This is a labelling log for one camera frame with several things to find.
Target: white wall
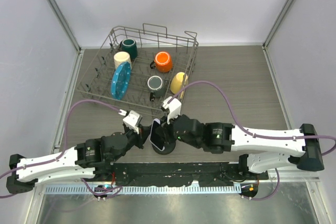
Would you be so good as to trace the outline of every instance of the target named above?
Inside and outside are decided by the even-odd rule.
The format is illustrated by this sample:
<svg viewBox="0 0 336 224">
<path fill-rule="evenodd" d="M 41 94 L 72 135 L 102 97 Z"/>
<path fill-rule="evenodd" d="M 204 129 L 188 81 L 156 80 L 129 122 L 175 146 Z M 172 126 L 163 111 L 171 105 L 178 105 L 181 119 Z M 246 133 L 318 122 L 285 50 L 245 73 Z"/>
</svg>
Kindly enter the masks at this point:
<svg viewBox="0 0 336 224">
<path fill-rule="evenodd" d="M 11 154 L 50 153 L 75 55 L 46 0 L 0 0 L 0 174 Z M 0 222 L 24 223 L 31 196 L 0 199 Z"/>
<path fill-rule="evenodd" d="M 201 43 L 264 42 L 285 0 L 56 0 L 78 42 L 101 46 L 112 27 L 196 31 Z"/>
<path fill-rule="evenodd" d="M 295 127 L 307 122 L 319 134 L 336 136 L 336 2 L 296 0 L 269 47 L 286 106 Z M 320 140 L 323 150 L 332 141 Z M 336 220 L 336 152 L 320 173 Z"/>
</svg>

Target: mug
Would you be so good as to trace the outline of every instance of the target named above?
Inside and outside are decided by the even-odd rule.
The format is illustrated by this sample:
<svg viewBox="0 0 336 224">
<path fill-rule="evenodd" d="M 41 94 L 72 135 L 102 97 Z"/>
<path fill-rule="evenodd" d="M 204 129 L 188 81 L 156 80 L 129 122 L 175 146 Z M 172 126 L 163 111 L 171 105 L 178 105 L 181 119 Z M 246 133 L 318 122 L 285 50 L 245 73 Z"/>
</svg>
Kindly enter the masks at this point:
<svg viewBox="0 0 336 224">
<path fill-rule="evenodd" d="M 147 81 L 150 93 L 149 100 L 154 101 L 155 98 L 162 97 L 166 94 L 165 84 L 160 76 L 151 76 Z"/>
<path fill-rule="evenodd" d="M 184 78 L 184 85 L 186 85 L 188 82 L 188 75 L 186 75 L 184 72 L 179 72 L 174 76 L 170 84 L 170 90 L 172 91 L 173 94 L 178 93 L 179 90 L 181 89 L 183 78 Z"/>
<path fill-rule="evenodd" d="M 123 62 L 126 62 L 126 61 L 131 65 L 131 68 L 132 68 L 131 56 L 128 52 L 117 52 L 113 56 L 113 58 L 114 58 L 115 69 L 117 69 L 120 64 L 122 64 Z"/>
<path fill-rule="evenodd" d="M 124 39 L 121 42 L 121 50 L 130 54 L 131 60 L 134 60 L 138 56 L 138 50 L 136 49 L 136 41 L 134 39 Z"/>
<path fill-rule="evenodd" d="M 150 64 L 150 68 L 157 68 L 162 73 L 169 72 L 173 68 L 172 57 L 167 52 L 158 52 Z"/>
</svg>

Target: green mug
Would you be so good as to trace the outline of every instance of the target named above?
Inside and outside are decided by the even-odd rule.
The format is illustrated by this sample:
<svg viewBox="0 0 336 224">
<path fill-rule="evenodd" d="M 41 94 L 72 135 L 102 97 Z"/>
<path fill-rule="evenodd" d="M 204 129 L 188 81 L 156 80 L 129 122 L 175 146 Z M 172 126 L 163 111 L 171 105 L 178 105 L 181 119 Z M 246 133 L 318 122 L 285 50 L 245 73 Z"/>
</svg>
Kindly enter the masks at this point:
<svg viewBox="0 0 336 224">
<path fill-rule="evenodd" d="M 131 60 L 134 60 L 138 56 L 136 49 L 136 41 L 134 39 L 124 39 L 121 42 L 121 50 L 130 54 Z"/>
</svg>

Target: wire rack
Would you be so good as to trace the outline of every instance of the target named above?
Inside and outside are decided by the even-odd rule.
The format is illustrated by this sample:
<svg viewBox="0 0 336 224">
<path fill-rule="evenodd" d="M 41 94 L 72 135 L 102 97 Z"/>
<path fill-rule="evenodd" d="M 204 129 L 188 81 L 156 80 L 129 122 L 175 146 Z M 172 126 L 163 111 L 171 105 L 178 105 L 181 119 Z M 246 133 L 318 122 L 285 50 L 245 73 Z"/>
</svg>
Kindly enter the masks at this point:
<svg viewBox="0 0 336 224">
<path fill-rule="evenodd" d="M 81 78 L 76 90 L 84 98 L 96 99 L 115 105 L 124 110 L 135 110 L 138 113 L 159 117 L 162 101 L 172 96 L 170 83 L 178 72 L 184 72 L 190 79 L 198 48 L 197 33 L 185 31 L 188 37 L 170 35 L 164 26 L 144 23 L 142 29 L 118 26 L 111 30 L 103 45 L 93 58 L 88 69 Z M 120 51 L 120 42 L 132 38 L 137 43 L 138 56 L 132 62 L 131 80 L 125 96 L 121 100 L 112 98 L 111 80 L 115 71 L 113 56 Z M 159 51 L 167 51 L 172 57 L 173 68 L 168 73 L 161 73 L 150 68 Z M 150 91 L 147 88 L 147 80 L 150 76 L 160 76 L 166 86 L 166 94 L 161 98 L 150 101 Z M 185 94 L 178 99 L 183 103 Z"/>
</svg>

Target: metal dish rack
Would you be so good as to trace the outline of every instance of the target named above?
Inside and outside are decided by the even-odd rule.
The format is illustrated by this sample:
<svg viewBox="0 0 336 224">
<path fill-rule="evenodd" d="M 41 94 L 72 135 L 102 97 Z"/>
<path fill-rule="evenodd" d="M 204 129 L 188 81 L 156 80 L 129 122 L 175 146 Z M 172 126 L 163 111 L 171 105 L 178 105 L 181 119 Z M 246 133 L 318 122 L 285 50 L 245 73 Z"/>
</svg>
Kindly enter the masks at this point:
<svg viewBox="0 0 336 224">
<path fill-rule="evenodd" d="M 149 26 L 165 32 L 145 29 Z M 162 101 L 173 95 L 170 91 L 173 77 L 178 72 L 185 72 L 188 79 L 183 80 L 183 86 L 190 80 L 198 48 L 197 33 L 185 31 L 189 37 L 170 35 L 167 33 L 167 27 L 147 23 L 144 23 L 142 28 L 118 26 L 111 30 L 76 87 L 84 98 L 101 100 L 124 110 L 135 110 L 142 115 L 160 117 L 163 114 Z M 115 71 L 113 56 L 120 51 L 120 42 L 127 38 L 136 41 L 138 56 L 132 62 L 127 92 L 122 100 L 116 100 L 111 95 L 111 80 Z M 172 57 L 173 68 L 168 73 L 150 68 L 150 63 L 159 51 L 167 51 Z M 160 76 L 167 87 L 165 96 L 153 102 L 149 99 L 150 91 L 147 89 L 150 76 Z M 182 103 L 184 97 L 185 94 L 179 96 Z"/>
</svg>

